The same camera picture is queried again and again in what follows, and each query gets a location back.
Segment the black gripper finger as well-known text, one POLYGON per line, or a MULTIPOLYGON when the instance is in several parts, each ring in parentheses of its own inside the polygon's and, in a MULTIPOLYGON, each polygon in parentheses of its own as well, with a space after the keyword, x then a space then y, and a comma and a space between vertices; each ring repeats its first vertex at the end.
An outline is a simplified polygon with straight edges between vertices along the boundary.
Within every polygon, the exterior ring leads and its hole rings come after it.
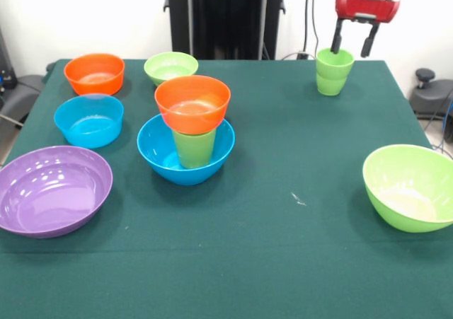
POLYGON ((369 35, 366 37, 365 41, 364 41, 364 45, 362 46, 362 50, 361 50, 361 53, 360 53, 360 56, 361 57, 368 57, 370 52, 371 52, 371 49, 372 49, 372 46, 374 44, 374 39, 376 37, 376 34, 379 30, 379 24, 378 22, 373 22, 371 23, 372 25, 372 28, 369 32, 369 35))
POLYGON ((342 41, 341 30, 343 27, 343 21, 344 19, 340 17, 338 17, 336 21, 336 29, 334 32, 333 41, 331 45, 331 52, 334 54, 337 54, 340 51, 340 45, 342 41))

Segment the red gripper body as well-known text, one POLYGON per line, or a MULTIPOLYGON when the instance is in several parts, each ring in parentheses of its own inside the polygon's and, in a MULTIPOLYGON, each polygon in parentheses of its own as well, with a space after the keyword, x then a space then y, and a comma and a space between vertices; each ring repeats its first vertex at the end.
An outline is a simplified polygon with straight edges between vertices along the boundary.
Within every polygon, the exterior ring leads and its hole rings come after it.
POLYGON ((336 13, 341 19, 389 23, 400 6, 399 0, 336 0, 336 13))

